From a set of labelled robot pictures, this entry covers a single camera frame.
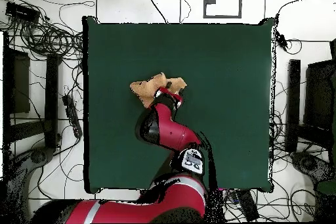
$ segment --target dark green surface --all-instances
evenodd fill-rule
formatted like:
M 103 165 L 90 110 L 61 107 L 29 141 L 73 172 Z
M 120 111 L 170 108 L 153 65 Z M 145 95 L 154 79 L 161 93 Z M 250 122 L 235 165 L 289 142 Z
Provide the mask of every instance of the dark green surface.
M 91 187 L 148 188 L 169 152 L 136 139 L 144 107 L 129 85 L 164 72 L 188 85 L 176 119 L 207 135 L 219 187 L 270 188 L 273 20 L 262 26 L 87 20 Z

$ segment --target black stand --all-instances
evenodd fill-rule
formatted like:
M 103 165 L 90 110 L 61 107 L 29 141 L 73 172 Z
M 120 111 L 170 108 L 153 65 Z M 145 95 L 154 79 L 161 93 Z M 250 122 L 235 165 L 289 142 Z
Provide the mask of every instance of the black stand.
M 29 223 L 28 187 L 30 177 L 35 169 L 49 163 L 53 158 L 60 135 L 58 126 L 58 65 L 62 59 L 58 55 L 47 57 L 46 87 L 45 87 L 45 119 L 31 123 L 11 125 L 12 91 L 14 81 L 12 66 L 14 55 L 7 45 L 4 46 L 3 57 L 3 182 L 1 187 L 6 191 L 2 199 L 2 218 L 10 223 Z M 11 158 L 10 145 L 14 141 L 45 134 L 45 147 L 28 151 L 27 156 Z
M 295 169 L 308 175 L 316 193 L 315 221 L 336 220 L 336 195 L 324 194 L 318 185 L 333 181 L 335 161 L 332 125 L 335 121 L 336 39 L 330 43 L 332 59 L 309 64 L 306 71 L 306 99 L 303 124 L 299 124 L 300 105 L 300 60 L 289 63 L 289 87 L 287 94 L 287 121 L 285 128 L 285 151 L 292 153 Z M 298 138 L 301 137 L 326 148 L 329 163 L 307 153 L 296 153 Z

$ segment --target electronic device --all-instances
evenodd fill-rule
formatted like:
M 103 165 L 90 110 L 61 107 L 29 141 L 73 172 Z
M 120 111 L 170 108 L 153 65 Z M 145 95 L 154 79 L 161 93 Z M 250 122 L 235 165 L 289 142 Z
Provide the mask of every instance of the electronic device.
M 66 107 L 66 116 L 69 118 L 69 122 L 72 125 L 73 134 L 77 139 L 79 139 L 83 136 L 83 132 L 81 130 L 81 125 L 79 124 L 74 101 L 69 95 L 64 95 L 62 100 L 64 106 Z
M 37 10 L 16 3 L 7 3 L 6 15 L 36 24 L 39 22 L 39 12 Z
M 335 60 L 326 60 L 308 65 L 303 116 L 303 122 L 306 125 L 331 130 L 334 91 L 330 79 L 335 72 Z
M 253 201 L 250 190 L 231 190 L 228 197 L 234 205 L 239 206 L 239 210 L 244 214 L 248 222 L 259 218 L 257 205 Z

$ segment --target cloth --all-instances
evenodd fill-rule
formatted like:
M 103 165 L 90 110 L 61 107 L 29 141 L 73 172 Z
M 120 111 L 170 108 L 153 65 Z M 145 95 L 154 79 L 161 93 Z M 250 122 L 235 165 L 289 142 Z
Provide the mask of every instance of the cloth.
M 172 93 L 178 94 L 180 89 L 186 87 L 186 82 L 179 78 L 169 78 L 165 77 L 165 74 L 162 72 L 150 78 L 149 80 L 137 81 L 130 84 L 130 88 L 134 94 L 136 94 L 139 99 L 142 101 L 145 108 L 149 107 L 154 100 L 154 93 L 160 87 L 166 87 L 167 84 L 171 82 L 168 90 Z

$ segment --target white stripe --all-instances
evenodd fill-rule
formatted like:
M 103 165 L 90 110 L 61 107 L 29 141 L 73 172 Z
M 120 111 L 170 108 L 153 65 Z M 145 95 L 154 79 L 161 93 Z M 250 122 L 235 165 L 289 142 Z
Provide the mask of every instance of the white stripe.
M 198 183 L 197 181 L 191 178 L 187 178 L 187 177 L 173 177 L 173 178 L 168 179 L 165 183 L 170 183 L 177 179 L 179 179 L 180 181 L 178 183 L 175 183 L 174 185 L 188 185 L 189 187 L 192 187 L 202 197 L 203 203 L 205 205 L 204 188 L 200 185 L 200 183 Z
M 151 185 L 150 185 L 150 188 L 148 189 L 148 190 L 151 190 L 153 187 L 155 187 L 156 186 L 156 184 L 155 184 L 155 182 L 153 182 Z
M 93 219 L 95 218 L 95 215 L 97 211 L 99 210 L 100 204 L 99 200 L 97 200 L 94 205 L 92 206 L 91 210 L 87 214 L 87 218 L 85 218 L 84 224 L 91 224 Z

